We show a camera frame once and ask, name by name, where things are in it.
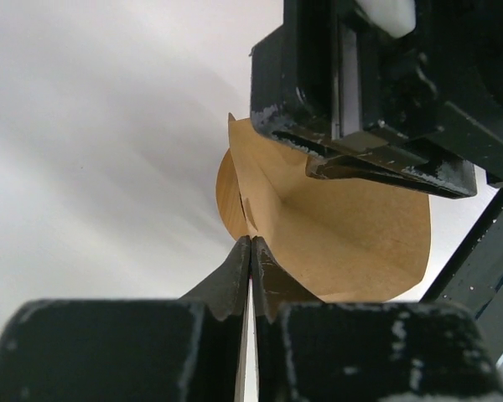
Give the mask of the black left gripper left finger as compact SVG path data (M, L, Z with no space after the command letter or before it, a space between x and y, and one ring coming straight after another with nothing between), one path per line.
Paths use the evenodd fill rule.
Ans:
M246 371L252 241L241 237L223 263L181 297L202 308L194 331L192 401L242 401Z

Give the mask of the brown paper coffee filter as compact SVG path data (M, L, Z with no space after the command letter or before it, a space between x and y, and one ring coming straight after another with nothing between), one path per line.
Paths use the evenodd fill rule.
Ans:
M385 302L424 277L428 196L363 179L310 178L304 153L228 121L229 149L252 237L327 302Z

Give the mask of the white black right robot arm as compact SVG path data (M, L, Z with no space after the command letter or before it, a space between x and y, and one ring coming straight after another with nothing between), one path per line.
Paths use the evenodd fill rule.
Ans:
M443 198L496 189L424 294L468 307L503 355L503 1L286 1L251 52L251 123L312 183Z

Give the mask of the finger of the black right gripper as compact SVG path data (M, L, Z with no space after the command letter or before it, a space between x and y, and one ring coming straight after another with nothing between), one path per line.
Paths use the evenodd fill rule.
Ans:
M307 132L323 178L363 178L444 198L477 194L474 165L428 139L377 129L341 134Z

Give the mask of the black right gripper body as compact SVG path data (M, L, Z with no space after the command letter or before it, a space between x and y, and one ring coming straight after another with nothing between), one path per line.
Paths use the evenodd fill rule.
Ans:
M356 1L286 1L251 52L251 123L311 157L307 132L425 138L503 188L503 1L415 1L394 39Z

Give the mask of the round wooden dripper holder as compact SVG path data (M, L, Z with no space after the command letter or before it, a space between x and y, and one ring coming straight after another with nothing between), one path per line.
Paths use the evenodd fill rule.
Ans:
M236 168L230 150L227 150L219 166L215 183L215 199L219 216L229 235L234 240L249 235Z

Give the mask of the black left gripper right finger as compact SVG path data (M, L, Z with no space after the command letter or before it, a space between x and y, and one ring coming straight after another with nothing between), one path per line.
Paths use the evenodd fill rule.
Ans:
M278 312L288 303L316 302L311 291L276 261L262 237L251 241L251 288L255 311L258 399L276 401L287 379Z

